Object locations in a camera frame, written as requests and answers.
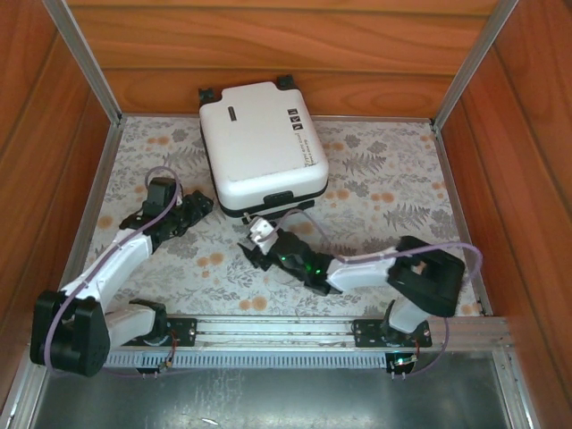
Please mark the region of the small white hard-shell suitcase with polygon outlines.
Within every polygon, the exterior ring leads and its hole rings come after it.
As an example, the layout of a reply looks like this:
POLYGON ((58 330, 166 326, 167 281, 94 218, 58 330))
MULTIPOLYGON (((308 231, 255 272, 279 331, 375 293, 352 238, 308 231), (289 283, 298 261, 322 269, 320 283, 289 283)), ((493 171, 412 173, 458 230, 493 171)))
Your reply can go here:
POLYGON ((201 89, 198 98, 214 191, 228 218, 276 219, 313 207, 325 193, 328 160, 291 75, 220 92, 201 89))

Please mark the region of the aluminium edge strip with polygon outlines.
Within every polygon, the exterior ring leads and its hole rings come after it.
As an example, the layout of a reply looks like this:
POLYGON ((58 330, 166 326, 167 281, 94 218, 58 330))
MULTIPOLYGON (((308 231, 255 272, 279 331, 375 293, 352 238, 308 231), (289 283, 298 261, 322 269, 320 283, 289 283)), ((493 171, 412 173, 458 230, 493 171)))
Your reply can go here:
POLYGON ((90 242, 97 226, 107 183, 121 142, 123 128, 123 122, 119 122, 118 124, 112 124, 108 129, 88 199, 71 246, 71 252, 63 269, 60 282, 55 288, 56 291, 59 291, 63 286, 79 276, 88 260, 90 242))
MULTIPOLYGON (((473 244, 470 232, 467 226, 465 214, 459 198, 458 187, 455 182, 450 160, 442 138, 441 130, 435 125, 431 125, 431 129, 435 136, 435 147, 437 156, 439 157, 440 166, 444 178, 444 183, 449 194, 450 204, 453 217, 457 225, 459 239, 468 244, 473 244)), ((470 249, 463 249, 467 261, 467 268, 474 275, 471 277, 470 284, 475 294, 475 300, 481 315, 489 315, 491 313, 490 302, 484 287, 483 278, 480 269, 477 267, 477 255, 470 249)))

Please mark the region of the floral print table mat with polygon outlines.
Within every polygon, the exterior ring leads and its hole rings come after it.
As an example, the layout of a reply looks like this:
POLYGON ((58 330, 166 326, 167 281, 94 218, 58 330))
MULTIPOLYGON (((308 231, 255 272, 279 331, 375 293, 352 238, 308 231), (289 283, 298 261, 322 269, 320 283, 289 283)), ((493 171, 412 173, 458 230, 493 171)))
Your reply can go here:
MULTIPOLYGON (((388 248, 406 235, 432 244, 459 241, 428 123, 318 121, 315 129, 329 162, 328 186, 306 214, 287 220, 287 230, 313 249, 344 256, 388 248)), ((153 167, 165 176, 176 172, 186 193, 215 193, 196 118, 130 117, 84 267, 141 206, 153 167)), ((239 247, 246 233, 216 208, 140 265, 111 309, 141 298, 184 315, 377 316, 397 298, 388 286, 318 296, 277 268, 253 267, 239 247)))

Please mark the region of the metal sheet panel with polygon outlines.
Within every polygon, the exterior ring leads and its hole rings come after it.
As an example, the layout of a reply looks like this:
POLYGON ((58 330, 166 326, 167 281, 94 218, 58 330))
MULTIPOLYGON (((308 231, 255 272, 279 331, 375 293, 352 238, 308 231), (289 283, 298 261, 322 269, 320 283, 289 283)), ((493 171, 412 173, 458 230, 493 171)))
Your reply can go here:
POLYGON ((491 362, 455 356, 405 381, 375 370, 100 374, 47 384, 33 429, 508 429, 491 362))

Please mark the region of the aluminium mounting rail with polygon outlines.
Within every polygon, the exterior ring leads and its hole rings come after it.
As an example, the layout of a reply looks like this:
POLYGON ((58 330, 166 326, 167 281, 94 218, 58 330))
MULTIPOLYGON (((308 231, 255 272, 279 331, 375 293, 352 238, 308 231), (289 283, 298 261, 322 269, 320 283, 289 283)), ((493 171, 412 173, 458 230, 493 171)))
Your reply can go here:
MULTIPOLYGON (((174 315, 169 317, 189 317, 174 315)), ((316 351, 319 349, 357 350, 351 333, 354 320, 347 317, 246 317, 196 316, 194 347, 151 347, 143 341, 130 341, 109 352, 120 350, 167 351, 316 351)), ((433 346, 430 348, 364 348, 386 353, 421 351, 491 351, 512 348, 509 328, 500 317, 452 317, 426 320, 433 346)))

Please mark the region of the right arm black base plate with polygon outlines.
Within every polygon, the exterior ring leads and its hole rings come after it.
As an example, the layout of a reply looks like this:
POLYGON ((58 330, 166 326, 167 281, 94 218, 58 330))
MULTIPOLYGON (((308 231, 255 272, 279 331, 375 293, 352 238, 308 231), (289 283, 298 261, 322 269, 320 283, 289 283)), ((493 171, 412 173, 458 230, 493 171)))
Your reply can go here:
POLYGON ((430 348, 433 346, 427 321, 413 332, 401 332, 389 325, 385 319, 355 319, 351 333, 357 348, 430 348))

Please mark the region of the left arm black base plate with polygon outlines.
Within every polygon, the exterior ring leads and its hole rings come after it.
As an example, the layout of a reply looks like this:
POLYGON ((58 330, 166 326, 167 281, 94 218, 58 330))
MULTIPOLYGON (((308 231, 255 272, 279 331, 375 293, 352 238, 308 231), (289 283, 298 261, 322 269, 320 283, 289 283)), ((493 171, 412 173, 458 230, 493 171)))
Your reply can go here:
POLYGON ((143 337, 151 347, 194 347, 198 320, 189 317, 165 317, 158 328, 143 337))

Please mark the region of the aluminium frame post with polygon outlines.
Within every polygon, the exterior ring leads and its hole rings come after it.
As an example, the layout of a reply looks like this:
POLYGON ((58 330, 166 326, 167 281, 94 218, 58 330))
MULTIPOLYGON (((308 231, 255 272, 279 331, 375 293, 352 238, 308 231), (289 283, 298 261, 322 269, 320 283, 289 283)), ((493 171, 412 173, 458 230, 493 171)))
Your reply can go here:
POLYGON ((518 1, 519 0, 499 0, 496 4, 492 11, 492 15, 484 24, 475 44, 469 50, 466 59, 461 64, 457 74, 445 93, 444 99, 433 118, 433 128, 435 131, 442 130, 442 127, 448 120, 455 105, 460 100, 468 83, 471 81, 481 62, 491 49, 494 41, 509 19, 509 16, 513 13, 518 1))
POLYGON ((119 125, 122 120, 122 109, 70 6, 66 0, 42 0, 42 3, 105 111, 107 118, 112 124, 119 125))

